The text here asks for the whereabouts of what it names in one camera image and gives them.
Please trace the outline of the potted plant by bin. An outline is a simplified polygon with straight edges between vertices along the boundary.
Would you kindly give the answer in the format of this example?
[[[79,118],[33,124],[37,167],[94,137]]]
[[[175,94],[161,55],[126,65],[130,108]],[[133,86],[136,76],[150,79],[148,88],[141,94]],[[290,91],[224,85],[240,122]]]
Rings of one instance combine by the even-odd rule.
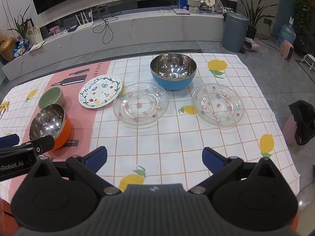
[[[264,11],[267,8],[275,7],[278,4],[261,5],[263,0],[259,0],[257,5],[254,6],[253,0],[250,0],[250,2],[248,2],[248,0],[239,0],[239,1],[241,2],[241,4],[243,5],[245,9],[245,12],[244,12],[245,16],[249,19],[249,25],[247,28],[246,37],[254,39],[257,33],[258,22],[262,18],[268,18],[268,19],[275,18],[275,16],[273,15],[264,14]]]

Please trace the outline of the green leafy plant right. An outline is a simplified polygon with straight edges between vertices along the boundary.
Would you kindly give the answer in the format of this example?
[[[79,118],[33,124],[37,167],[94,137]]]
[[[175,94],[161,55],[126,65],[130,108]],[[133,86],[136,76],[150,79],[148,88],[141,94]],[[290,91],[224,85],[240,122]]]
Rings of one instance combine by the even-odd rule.
[[[314,0],[294,0],[294,29],[299,53],[314,54]]]

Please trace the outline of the golden round vase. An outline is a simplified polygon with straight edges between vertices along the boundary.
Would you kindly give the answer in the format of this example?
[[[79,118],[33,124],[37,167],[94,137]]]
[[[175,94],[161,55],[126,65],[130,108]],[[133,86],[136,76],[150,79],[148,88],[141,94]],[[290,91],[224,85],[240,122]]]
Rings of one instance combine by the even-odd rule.
[[[13,60],[13,50],[16,47],[16,40],[13,37],[7,39],[1,38],[0,54],[5,60]]]

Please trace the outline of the pink bin black bag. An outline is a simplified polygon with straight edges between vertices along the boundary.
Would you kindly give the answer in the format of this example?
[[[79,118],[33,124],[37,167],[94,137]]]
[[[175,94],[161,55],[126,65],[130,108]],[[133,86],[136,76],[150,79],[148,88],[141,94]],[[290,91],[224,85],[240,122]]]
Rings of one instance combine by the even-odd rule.
[[[289,108],[291,114],[283,127],[284,139],[289,145],[305,146],[314,138],[314,106],[298,100]]]

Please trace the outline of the green ceramic bowl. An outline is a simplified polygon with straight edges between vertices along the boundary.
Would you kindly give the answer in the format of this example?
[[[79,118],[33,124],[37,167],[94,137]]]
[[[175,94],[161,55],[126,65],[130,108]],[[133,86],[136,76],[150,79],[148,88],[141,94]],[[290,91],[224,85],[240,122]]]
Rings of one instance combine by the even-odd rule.
[[[38,102],[38,107],[40,109],[45,108],[51,104],[58,104],[62,107],[65,107],[65,98],[64,94],[59,87],[52,87],[47,90],[40,98]]]

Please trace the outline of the clear glass plate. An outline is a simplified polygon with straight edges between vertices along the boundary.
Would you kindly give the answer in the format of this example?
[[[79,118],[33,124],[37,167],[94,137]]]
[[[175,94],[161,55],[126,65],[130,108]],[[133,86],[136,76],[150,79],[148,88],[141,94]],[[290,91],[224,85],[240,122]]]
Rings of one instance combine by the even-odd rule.
[[[123,95],[114,100],[113,111],[125,124],[145,126],[160,119],[168,106],[169,97],[162,87],[140,82],[125,88]]]
[[[245,112],[236,92],[221,84],[204,84],[196,88],[192,94],[192,105],[201,119],[219,127],[234,126]]]

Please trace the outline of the white fruity painted plate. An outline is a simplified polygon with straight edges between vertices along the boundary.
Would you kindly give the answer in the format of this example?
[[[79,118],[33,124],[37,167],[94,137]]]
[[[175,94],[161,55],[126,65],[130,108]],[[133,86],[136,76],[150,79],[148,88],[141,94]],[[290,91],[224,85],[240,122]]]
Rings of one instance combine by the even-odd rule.
[[[100,75],[88,81],[79,91],[79,103],[88,109],[98,109],[110,104],[122,91],[118,76]]]

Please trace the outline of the orange steel bowl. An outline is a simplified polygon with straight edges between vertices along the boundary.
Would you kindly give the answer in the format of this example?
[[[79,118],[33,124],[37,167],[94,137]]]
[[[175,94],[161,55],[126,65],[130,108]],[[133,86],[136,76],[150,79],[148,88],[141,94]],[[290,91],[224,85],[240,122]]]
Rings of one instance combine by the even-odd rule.
[[[39,111],[31,122],[29,139],[51,136],[53,151],[60,149],[70,136],[70,119],[59,104],[51,104]]]

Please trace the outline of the blue water bottle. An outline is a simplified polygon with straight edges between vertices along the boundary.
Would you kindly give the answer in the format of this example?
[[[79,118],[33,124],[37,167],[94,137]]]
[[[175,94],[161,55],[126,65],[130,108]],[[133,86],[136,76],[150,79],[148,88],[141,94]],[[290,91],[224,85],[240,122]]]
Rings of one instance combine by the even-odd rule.
[[[283,25],[280,29],[278,39],[276,41],[276,44],[278,46],[281,46],[281,44],[284,41],[290,42],[290,44],[294,44],[294,41],[296,40],[296,34],[293,27],[294,18],[290,17],[290,20],[287,25]]]

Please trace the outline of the left potted plant vase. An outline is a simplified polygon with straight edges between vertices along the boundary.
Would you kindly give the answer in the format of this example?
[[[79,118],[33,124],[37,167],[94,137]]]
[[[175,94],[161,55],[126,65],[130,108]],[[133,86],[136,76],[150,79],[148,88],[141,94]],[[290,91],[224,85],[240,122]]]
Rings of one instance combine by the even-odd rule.
[[[8,29],[15,32],[17,34],[19,43],[22,43],[27,48],[32,46],[31,39],[27,35],[29,28],[28,25],[31,22],[31,18],[25,17],[29,8],[30,5],[27,7],[23,14],[20,13],[17,18],[13,18],[13,27]]]

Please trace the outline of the white wifi router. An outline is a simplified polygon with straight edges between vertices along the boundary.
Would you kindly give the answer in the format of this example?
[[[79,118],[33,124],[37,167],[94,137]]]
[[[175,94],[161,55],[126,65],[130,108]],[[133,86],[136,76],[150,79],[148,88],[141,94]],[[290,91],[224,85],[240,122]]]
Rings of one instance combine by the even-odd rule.
[[[79,24],[79,26],[76,29],[77,31],[90,28],[94,25],[92,10],[90,10],[90,12],[88,13],[88,16],[89,18],[86,16],[84,12],[81,12],[80,14],[75,15],[77,22]]]

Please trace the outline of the pink small heater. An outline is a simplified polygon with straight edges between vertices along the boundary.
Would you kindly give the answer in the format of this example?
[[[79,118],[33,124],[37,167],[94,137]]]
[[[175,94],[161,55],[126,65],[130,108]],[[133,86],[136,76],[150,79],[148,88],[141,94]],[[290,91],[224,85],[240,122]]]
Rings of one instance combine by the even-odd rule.
[[[286,60],[290,60],[293,56],[293,53],[294,53],[293,45],[288,40],[283,41],[280,45],[281,56]]]

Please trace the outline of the yellow banana toy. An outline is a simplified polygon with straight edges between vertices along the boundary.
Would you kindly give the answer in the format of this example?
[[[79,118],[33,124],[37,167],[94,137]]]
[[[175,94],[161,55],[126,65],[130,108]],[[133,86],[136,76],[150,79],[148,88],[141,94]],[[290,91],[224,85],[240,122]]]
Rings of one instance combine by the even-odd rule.
[[[8,111],[9,100],[3,100],[0,105],[0,114],[3,115],[5,111]]]

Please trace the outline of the grey-green trash can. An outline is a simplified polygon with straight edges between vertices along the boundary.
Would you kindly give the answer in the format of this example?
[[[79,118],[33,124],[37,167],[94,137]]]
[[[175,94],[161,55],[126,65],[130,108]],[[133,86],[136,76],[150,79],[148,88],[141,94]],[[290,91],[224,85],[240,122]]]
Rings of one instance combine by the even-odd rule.
[[[245,42],[249,19],[242,14],[227,11],[224,21],[222,47],[238,53],[243,48]]]

